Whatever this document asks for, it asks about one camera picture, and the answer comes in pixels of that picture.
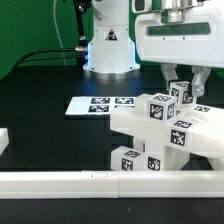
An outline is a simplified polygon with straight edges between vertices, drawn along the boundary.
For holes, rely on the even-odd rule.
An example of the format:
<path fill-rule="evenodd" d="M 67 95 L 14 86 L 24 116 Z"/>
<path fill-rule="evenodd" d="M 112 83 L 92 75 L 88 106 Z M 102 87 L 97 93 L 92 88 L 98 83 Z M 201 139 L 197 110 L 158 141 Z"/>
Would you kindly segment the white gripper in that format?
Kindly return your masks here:
<path fill-rule="evenodd" d="M 167 90 L 178 79 L 176 64 L 194 65 L 194 97 L 204 95 L 210 67 L 224 68 L 224 6 L 191 8 L 181 24 L 162 24 L 159 13 L 139 15 L 135 36 L 140 59 L 162 63 Z"/>

